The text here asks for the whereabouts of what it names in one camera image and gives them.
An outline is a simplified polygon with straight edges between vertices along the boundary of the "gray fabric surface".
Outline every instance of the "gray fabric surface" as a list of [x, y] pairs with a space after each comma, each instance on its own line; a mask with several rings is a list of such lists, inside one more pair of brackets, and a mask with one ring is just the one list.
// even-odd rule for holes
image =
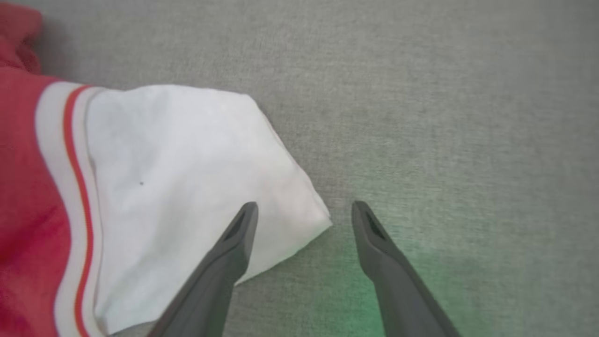
[[[464, 336], [599, 331], [599, 3], [28, 0], [46, 73], [250, 94], [334, 226], [225, 336], [382, 336], [367, 201]], [[120, 336], [141, 336], [148, 327]]]

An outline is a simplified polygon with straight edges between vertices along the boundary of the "gray tablecloth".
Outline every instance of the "gray tablecloth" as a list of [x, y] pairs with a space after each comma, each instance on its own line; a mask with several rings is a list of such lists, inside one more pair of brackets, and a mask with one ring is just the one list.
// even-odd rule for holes
[[22, 2], [47, 74], [248, 93], [312, 178], [333, 227], [235, 290], [225, 336], [383, 335], [354, 199], [464, 336], [597, 335], [599, 2]]

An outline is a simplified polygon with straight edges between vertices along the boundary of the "white stripe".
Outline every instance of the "white stripe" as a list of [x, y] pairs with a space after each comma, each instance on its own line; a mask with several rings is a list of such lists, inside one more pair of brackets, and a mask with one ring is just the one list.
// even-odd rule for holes
[[[87, 230], [79, 186], [68, 158], [63, 137], [63, 116], [66, 100], [69, 94], [80, 86], [81, 85], [66, 82], [58, 82], [48, 86], [40, 97], [35, 112], [35, 131], [38, 145], [50, 175], [56, 184], [62, 202], [65, 205], [70, 224], [71, 247], [65, 273], [60, 282], [54, 305], [56, 328], [60, 336], [79, 335], [75, 322], [75, 297], [81, 279], [87, 250]], [[82, 120], [84, 119], [85, 104], [83, 104], [83, 102], [84, 100], [88, 100], [98, 90], [101, 89], [90, 88], [80, 94], [79, 99], [75, 103], [72, 124], [74, 128], [73, 138], [75, 142], [75, 152], [88, 189], [88, 194], [90, 194], [89, 200], [90, 208], [92, 210], [92, 222], [95, 222], [97, 226], [100, 225], [100, 222], [98, 216], [98, 200], [97, 197], [95, 197], [96, 189], [93, 182], [93, 174], [90, 169], [89, 160], [81, 160], [82, 158], [86, 158], [87, 152], [86, 143], [84, 142], [84, 129], [81, 128], [81, 125], [83, 124]], [[97, 257], [101, 255], [102, 247], [101, 235], [99, 234], [96, 238], [96, 234], [101, 233], [101, 230], [96, 230], [95, 227], [94, 232], [95, 249], [93, 252], [92, 268], [88, 278], [88, 285], [84, 292], [83, 317], [84, 325], [86, 326], [89, 335], [102, 336], [103, 334], [97, 328], [96, 324], [89, 322], [90, 317], [94, 320], [93, 314], [90, 316], [90, 313], [93, 311], [92, 307], [89, 305], [89, 301], [90, 296], [93, 301], [93, 292], [95, 290], [95, 282], [97, 281], [99, 269], [99, 258]]]

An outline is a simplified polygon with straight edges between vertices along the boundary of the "textured gray background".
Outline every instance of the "textured gray background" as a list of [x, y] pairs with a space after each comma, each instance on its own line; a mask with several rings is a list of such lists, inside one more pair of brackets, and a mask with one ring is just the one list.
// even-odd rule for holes
[[334, 226], [235, 290], [225, 336], [383, 335], [356, 198], [464, 336], [597, 335], [597, 1], [23, 3], [46, 73], [248, 93], [312, 178]]

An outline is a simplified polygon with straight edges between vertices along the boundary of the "red and white garment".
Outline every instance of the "red and white garment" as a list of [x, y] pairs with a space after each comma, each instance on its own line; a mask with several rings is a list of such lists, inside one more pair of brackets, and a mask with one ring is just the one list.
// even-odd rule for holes
[[331, 225], [249, 96], [42, 76], [40, 26], [0, 4], [0, 336], [157, 319], [247, 201], [260, 214], [241, 281]]

